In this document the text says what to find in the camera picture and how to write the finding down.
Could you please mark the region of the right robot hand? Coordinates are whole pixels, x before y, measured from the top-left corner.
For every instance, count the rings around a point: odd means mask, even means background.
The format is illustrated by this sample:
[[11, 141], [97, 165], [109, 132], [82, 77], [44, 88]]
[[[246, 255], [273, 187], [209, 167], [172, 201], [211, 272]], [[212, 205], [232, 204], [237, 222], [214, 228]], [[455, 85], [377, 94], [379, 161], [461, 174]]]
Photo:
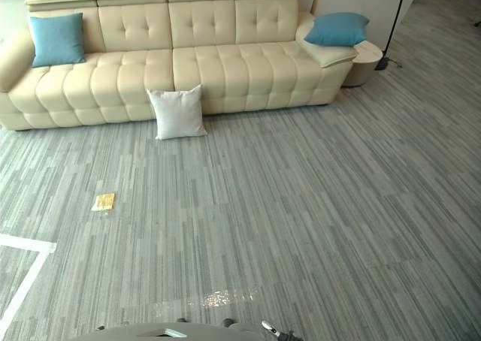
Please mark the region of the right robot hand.
[[286, 332], [280, 331], [280, 330], [276, 329], [271, 323], [269, 323], [268, 321], [265, 321], [265, 320], [262, 320], [261, 325], [270, 334], [275, 336], [278, 341], [297, 341], [297, 340], [301, 340], [301, 338], [299, 338], [295, 335], [293, 330], [288, 330]]

